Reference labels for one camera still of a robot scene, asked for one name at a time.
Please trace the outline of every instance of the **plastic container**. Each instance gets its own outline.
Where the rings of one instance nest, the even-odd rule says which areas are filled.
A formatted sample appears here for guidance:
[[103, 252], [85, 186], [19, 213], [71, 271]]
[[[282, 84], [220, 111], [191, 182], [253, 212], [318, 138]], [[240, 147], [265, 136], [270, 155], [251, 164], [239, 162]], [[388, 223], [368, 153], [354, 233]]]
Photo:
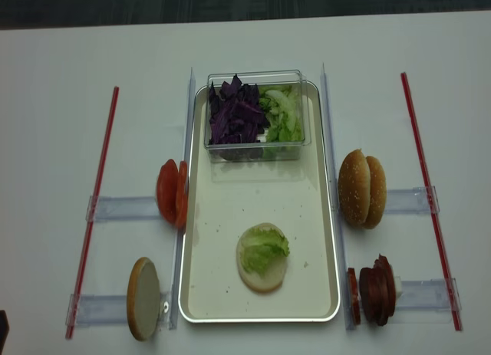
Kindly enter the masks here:
[[[211, 74], [208, 76], [208, 90], [213, 86], [219, 95], [222, 83], [231, 83], [235, 74]], [[210, 144], [212, 131], [209, 123], [211, 108], [209, 101], [206, 102], [206, 122], [204, 146], [208, 151], [211, 162], [240, 162], [240, 161], [264, 161], [280, 159], [299, 159], [302, 147], [309, 144], [310, 129], [308, 122], [308, 100], [306, 81], [298, 70], [291, 71], [265, 71], [256, 73], [237, 73], [243, 84], [257, 84], [259, 89], [269, 85], [291, 86], [292, 92], [296, 93], [295, 113], [299, 119], [302, 138], [295, 142], [266, 142], [269, 132], [265, 128], [263, 134], [257, 136], [257, 143], [237, 144]]]

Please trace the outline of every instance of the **floor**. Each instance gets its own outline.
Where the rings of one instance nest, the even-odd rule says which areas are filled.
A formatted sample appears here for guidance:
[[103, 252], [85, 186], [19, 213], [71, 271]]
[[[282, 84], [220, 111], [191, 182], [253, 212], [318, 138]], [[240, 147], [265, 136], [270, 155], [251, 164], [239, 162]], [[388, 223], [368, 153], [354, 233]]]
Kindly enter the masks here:
[[0, 0], [0, 28], [238, 21], [489, 8], [491, 0]]

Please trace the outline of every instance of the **red stick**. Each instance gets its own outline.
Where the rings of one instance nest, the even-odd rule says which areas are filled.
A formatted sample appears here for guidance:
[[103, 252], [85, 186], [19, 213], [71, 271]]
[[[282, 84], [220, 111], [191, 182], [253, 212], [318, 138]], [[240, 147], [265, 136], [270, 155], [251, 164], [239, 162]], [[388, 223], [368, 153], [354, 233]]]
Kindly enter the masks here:
[[[99, 169], [97, 170], [94, 192], [92, 194], [93, 198], [97, 198], [101, 190], [102, 175], [104, 173], [104, 164], [106, 163], [107, 148], [109, 147], [110, 132], [113, 128], [114, 115], [116, 114], [117, 96], [119, 93], [120, 93], [120, 88], [114, 87], [113, 100], [110, 103], [109, 117], [107, 118], [106, 135], [104, 136], [104, 142], [102, 144], [101, 158], [99, 159]], [[87, 256], [89, 252], [89, 244], [91, 243], [92, 225], [93, 222], [87, 222], [87, 227], [85, 229], [84, 245], [82, 247], [80, 264], [78, 265], [77, 280], [75, 282], [74, 306], [73, 306], [73, 311], [71, 312], [70, 315], [70, 323], [67, 328], [67, 333], [64, 336], [64, 338], [66, 338], [67, 340], [70, 340], [74, 334], [75, 315], [77, 313], [78, 297], [81, 293], [82, 282], [84, 280], [85, 265], [87, 263]]]
[[[431, 189], [430, 174], [428, 173], [427, 161], [424, 158], [423, 144], [421, 142], [420, 130], [417, 126], [416, 113], [414, 112], [413, 98], [411, 97], [411, 91], [409, 88], [409, 81], [407, 80], [406, 73], [400, 75], [402, 80], [402, 86], [404, 88], [404, 95], [406, 96], [407, 109], [409, 110], [409, 117], [411, 118], [411, 125], [413, 126], [414, 140], [416, 141], [417, 155], [420, 158], [421, 172], [423, 173], [424, 185], [428, 190]], [[428, 194], [428, 202], [433, 208], [433, 199]], [[455, 330], [462, 330], [462, 322], [460, 320], [459, 308], [456, 305], [456, 295], [453, 291], [452, 275], [450, 274], [450, 266], [448, 264], [447, 253], [445, 252], [445, 245], [443, 244], [442, 229], [440, 227], [440, 220], [438, 214], [432, 213], [431, 219], [433, 221], [433, 229], [435, 230], [435, 236], [437, 237], [438, 252], [440, 253], [440, 262], [443, 269], [443, 276], [447, 283], [448, 297], [450, 299], [450, 305], [452, 306], [452, 318], [453, 326]]]

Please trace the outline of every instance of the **table surface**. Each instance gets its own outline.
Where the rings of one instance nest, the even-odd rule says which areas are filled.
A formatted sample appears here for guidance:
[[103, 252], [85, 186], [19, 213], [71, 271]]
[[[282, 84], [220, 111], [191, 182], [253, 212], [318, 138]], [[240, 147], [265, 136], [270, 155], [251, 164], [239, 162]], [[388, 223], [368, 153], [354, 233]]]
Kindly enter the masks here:
[[[11, 327], [5, 353], [380, 354], [487, 348], [490, 52], [491, 12], [0, 32], [0, 308]], [[155, 159], [155, 152], [165, 158], [182, 142], [170, 134], [183, 133], [191, 67], [198, 84], [210, 72], [290, 67], [317, 80], [322, 62], [333, 108], [366, 105], [381, 88], [399, 91], [383, 99], [388, 106], [404, 106], [399, 74], [408, 73], [438, 186], [464, 331], [447, 323], [365, 326], [348, 333], [340, 312], [325, 325], [193, 326], [180, 317], [177, 330], [162, 329], [148, 343], [136, 342], [125, 326], [76, 329], [73, 340], [65, 340], [84, 213], [114, 85], [121, 92], [108, 167], [113, 175], [124, 170], [118, 182], [128, 185], [121, 191], [104, 180], [103, 192], [148, 194], [153, 170], [138, 165]], [[164, 123], [169, 130], [145, 137], [146, 132], [132, 131], [138, 123]], [[147, 146], [132, 149], [136, 139]], [[128, 182], [135, 172], [148, 172], [153, 181]], [[110, 242], [98, 235], [91, 254], [108, 258], [98, 247]], [[129, 235], [121, 231], [121, 236]], [[134, 254], [158, 255], [152, 248], [135, 245]], [[133, 262], [122, 264], [130, 268]], [[99, 267], [88, 268], [84, 291], [124, 292], [126, 282], [118, 286]], [[121, 271], [121, 277], [129, 272]]]

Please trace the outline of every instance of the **white tray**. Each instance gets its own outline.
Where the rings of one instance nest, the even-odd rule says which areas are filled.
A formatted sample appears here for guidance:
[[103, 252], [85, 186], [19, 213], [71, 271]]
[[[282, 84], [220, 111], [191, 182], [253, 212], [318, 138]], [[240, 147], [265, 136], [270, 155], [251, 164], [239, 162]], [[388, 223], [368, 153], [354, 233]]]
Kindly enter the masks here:
[[[211, 163], [203, 145], [206, 88], [195, 99], [189, 211], [179, 292], [193, 323], [322, 322], [340, 306], [318, 89], [308, 83], [311, 143], [296, 161]], [[277, 225], [289, 240], [281, 288], [256, 294], [241, 281], [236, 244], [249, 227]]]

